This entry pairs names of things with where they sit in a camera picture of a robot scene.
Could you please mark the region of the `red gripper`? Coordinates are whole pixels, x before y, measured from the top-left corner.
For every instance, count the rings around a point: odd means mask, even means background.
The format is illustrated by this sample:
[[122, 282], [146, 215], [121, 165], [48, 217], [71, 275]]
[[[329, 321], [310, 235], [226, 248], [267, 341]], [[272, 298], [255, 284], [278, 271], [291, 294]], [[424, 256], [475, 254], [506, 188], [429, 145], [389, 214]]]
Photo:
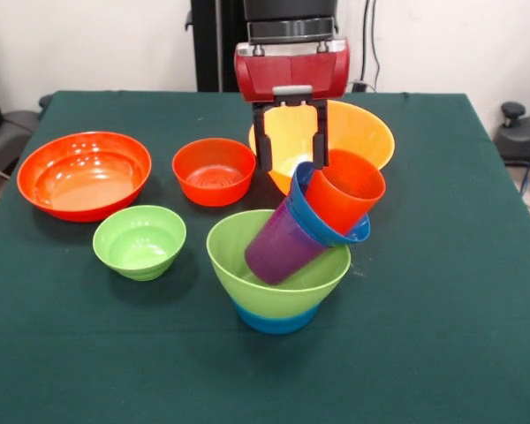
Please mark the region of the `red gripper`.
[[[345, 38], [323, 42], [236, 46], [234, 67], [238, 88], [252, 105], [254, 139], [259, 167], [272, 169], [270, 138], [265, 131], [266, 104], [287, 95], [314, 99], [344, 94], [350, 69], [350, 48]], [[317, 131], [313, 136], [313, 163], [317, 170], [329, 164], [328, 101], [313, 102]]]

